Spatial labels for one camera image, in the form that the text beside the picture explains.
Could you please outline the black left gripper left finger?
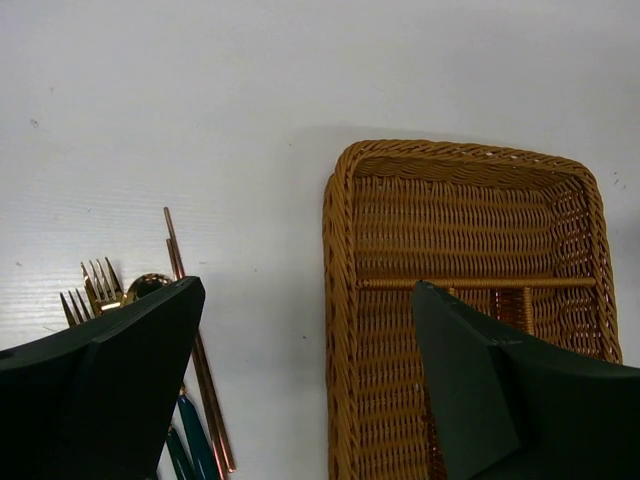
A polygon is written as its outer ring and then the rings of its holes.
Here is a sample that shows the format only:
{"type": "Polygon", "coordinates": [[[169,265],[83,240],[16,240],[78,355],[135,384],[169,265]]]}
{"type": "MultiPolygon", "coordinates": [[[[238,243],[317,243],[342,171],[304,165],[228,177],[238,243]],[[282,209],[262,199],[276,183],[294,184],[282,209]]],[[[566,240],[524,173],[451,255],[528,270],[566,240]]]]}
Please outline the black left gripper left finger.
{"type": "Polygon", "coordinates": [[[4,479],[155,474],[205,301],[185,277],[1,353],[4,479]]]}

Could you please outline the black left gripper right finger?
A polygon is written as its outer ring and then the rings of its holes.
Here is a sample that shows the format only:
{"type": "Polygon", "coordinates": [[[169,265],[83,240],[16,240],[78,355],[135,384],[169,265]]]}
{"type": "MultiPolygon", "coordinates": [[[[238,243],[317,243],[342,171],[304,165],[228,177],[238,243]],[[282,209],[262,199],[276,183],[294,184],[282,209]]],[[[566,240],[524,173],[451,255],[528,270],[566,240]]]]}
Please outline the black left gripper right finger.
{"type": "Polygon", "coordinates": [[[639,372],[551,345],[428,282],[417,343],[452,479],[635,479],[639,372]]]}

